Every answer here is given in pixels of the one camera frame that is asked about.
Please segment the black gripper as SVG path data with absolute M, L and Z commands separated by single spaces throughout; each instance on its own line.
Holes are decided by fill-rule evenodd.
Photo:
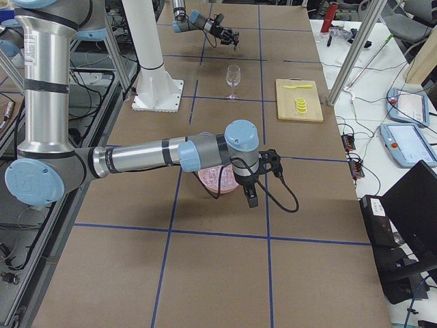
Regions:
M 259 205 L 255 183 L 259 176 L 263 174 L 263 167 L 258 165 L 250 168 L 240 167 L 234 164 L 234 177 L 239 185 L 243 186 L 244 195 L 250 208 L 256 208 Z
M 239 36 L 237 31 L 222 27 L 220 24 L 216 23 L 211 26 L 209 33 L 215 38 L 218 38 L 221 41 L 221 44 L 232 46 L 234 46 L 234 41 L 238 41 Z

